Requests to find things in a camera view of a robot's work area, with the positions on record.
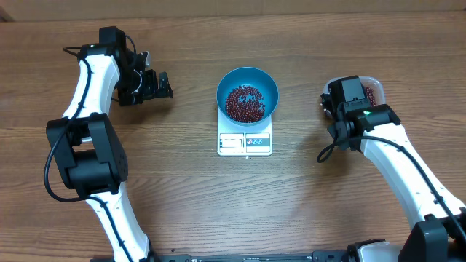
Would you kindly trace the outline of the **white digital kitchen scale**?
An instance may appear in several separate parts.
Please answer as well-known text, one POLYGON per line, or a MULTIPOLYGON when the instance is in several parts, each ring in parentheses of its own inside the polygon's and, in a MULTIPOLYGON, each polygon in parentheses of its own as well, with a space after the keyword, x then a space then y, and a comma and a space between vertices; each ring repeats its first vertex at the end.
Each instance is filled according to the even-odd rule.
POLYGON ((270 156, 273 152, 272 118, 254 125, 233 122, 218 111, 217 153, 219 156, 270 156))

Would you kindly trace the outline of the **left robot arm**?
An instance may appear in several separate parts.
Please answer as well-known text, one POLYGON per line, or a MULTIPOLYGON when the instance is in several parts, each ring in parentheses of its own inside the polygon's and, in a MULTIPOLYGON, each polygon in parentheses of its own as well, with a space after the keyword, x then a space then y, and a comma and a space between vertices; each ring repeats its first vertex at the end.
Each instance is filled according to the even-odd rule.
POLYGON ((76 57, 79 80, 62 117, 47 123, 50 152, 44 165, 44 187, 50 166, 58 167, 63 184, 74 190, 72 202, 86 202, 97 215, 111 244, 112 261, 158 261, 151 240, 140 227, 127 194, 127 156, 109 119, 113 102, 134 106, 155 98, 172 98, 167 73, 150 68, 149 52, 115 26, 99 30, 96 44, 65 47, 76 57))

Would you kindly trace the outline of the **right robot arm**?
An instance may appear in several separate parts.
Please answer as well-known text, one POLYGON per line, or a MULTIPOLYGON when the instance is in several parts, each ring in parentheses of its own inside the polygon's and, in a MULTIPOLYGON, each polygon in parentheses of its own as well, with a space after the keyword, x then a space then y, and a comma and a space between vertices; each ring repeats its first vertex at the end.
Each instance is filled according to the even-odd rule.
POLYGON ((397 114, 378 95, 371 77, 333 79, 321 105, 333 120, 333 138, 317 156, 326 161, 335 148, 358 151, 370 160, 394 192, 411 232, 402 245, 372 239, 334 252, 335 261, 464 261, 465 204, 433 174, 409 140, 397 114))

